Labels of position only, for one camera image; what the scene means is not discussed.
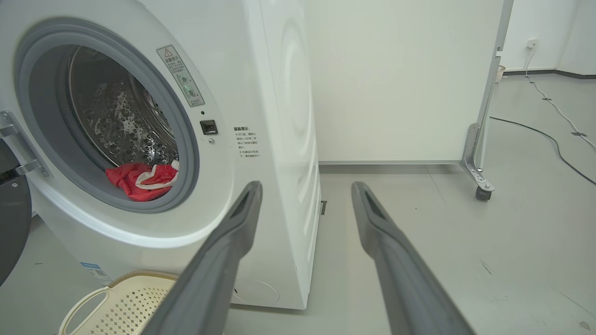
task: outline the sticker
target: sticker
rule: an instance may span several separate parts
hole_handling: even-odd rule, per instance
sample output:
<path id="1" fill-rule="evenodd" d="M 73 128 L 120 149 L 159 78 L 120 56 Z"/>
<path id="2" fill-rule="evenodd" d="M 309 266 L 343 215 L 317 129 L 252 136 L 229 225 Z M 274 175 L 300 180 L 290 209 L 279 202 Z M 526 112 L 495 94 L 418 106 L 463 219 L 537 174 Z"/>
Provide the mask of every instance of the sticker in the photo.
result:
<path id="1" fill-rule="evenodd" d="M 188 72 L 186 65 L 178 55 L 178 52 L 176 52 L 176 49 L 169 45 L 157 49 L 157 53 L 162 58 L 167 69 L 170 70 L 174 79 L 176 79 L 190 107 L 204 105 L 205 101 L 203 101 L 201 92 L 198 91 L 197 84 L 194 82 L 193 77 L 190 76 L 190 72 Z"/>
<path id="2" fill-rule="evenodd" d="M 234 140 L 241 158 L 259 158 L 259 138 L 250 127 L 234 127 Z"/>
<path id="3" fill-rule="evenodd" d="M 108 286 L 112 282 L 110 277 L 105 274 L 99 265 L 83 262 L 81 262 L 81 264 L 101 283 L 102 286 Z"/>

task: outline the white wall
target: white wall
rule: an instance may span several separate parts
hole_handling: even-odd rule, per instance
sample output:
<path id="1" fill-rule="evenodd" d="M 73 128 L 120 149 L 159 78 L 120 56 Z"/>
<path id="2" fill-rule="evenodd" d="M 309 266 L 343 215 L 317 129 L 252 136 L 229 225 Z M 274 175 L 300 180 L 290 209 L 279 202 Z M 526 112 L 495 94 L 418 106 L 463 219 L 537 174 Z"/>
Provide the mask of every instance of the white wall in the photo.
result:
<path id="1" fill-rule="evenodd" d="M 538 48 L 529 69 L 557 68 L 577 6 L 578 0 L 514 0 L 505 46 L 502 52 L 497 53 L 501 56 L 501 65 L 507 71 L 525 69 L 530 55 L 527 40 L 535 38 L 538 39 Z"/>
<path id="2" fill-rule="evenodd" d="M 322 162 L 458 162 L 503 0 L 306 0 Z"/>
<path id="3" fill-rule="evenodd" d="M 567 48 L 557 70 L 596 75 L 596 0 L 580 0 Z"/>

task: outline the red cloth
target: red cloth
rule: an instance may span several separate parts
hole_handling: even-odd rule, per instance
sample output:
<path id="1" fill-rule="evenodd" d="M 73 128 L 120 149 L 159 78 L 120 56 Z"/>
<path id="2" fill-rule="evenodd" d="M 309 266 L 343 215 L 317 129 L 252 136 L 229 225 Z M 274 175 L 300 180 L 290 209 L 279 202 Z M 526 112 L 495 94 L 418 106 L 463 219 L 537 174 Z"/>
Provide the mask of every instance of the red cloth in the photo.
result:
<path id="1" fill-rule="evenodd" d="M 138 188 L 135 183 L 139 175 L 143 172 L 151 172 L 151 166 L 143 163 L 124 164 L 113 169 L 105 170 L 105 174 L 114 186 L 124 190 L 124 193 L 134 201 L 150 201 L 166 194 L 172 187 L 159 188 L 157 190 L 143 190 Z M 158 165 L 156 173 L 151 178 L 142 182 L 150 185 L 172 180 L 177 170 L 171 165 Z"/>

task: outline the white cable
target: white cable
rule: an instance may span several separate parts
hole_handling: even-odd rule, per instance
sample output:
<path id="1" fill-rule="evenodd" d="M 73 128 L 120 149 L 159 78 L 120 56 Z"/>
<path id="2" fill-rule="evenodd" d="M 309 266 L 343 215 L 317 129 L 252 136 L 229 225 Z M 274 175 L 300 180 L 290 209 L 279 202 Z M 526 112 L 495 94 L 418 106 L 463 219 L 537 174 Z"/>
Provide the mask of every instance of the white cable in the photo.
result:
<path id="1" fill-rule="evenodd" d="M 550 103 L 551 105 L 553 105 L 557 109 L 557 112 L 559 114 L 561 114 L 561 116 L 563 116 L 569 122 L 569 124 L 573 127 L 573 129 L 575 129 L 575 132 L 577 132 L 579 134 L 582 134 L 581 132 L 579 132 L 578 127 L 575 126 L 575 124 L 573 123 L 573 121 L 571 121 L 565 114 L 563 114 L 563 112 L 561 111 L 561 109 L 550 98 L 548 98 L 547 95 L 544 94 L 544 92 L 542 92 L 540 90 L 540 87 L 538 87 L 538 85 L 536 85 L 536 82 L 534 82 L 532 80 L 532 78 L 528 75 L 527 68 L 530 66 L 530 62 L 532 61 L 532 57 L 534 57 L 534 54 L 535 53 L 536 53 L 536 48 L 534 47 L 534 52 L 532 53 L 532 55 L 530 55 L 530 59 L 528 59 L 528 61 L 527 61 L 527 65 L 526 65 L 526 78 L 530 81 L 530 83 L 532 85 L 534 85 L 534 87 L 538 90 L 538 92 L 540 92 L 540 94 L 542 94 L 542 96 L 545 98 L 545 100 L 548 103 Z M 584 141 L 586 141 L 591 146 L 593 146 L 594 148 L 596 148 L 596 145 L 594 143 L 590 142 L 585 136 L 579 135 L 579 137 L 583 138 Z"/>

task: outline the stainless steel drum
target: stainless steel drum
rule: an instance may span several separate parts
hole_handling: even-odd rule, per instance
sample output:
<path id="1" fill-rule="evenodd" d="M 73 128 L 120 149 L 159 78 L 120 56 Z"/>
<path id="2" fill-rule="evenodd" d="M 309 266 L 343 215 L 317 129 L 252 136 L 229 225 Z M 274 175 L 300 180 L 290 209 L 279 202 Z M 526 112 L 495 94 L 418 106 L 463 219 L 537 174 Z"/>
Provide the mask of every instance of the stainless steel drum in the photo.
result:
<path id="1" fill-rule="evenodd" d="M 172 128 L 151 95 L 124 67 L 80 46 L 68 69 L 66 91 L 75 119 L 109 162 L 120 166 L 178 160 Z"/>

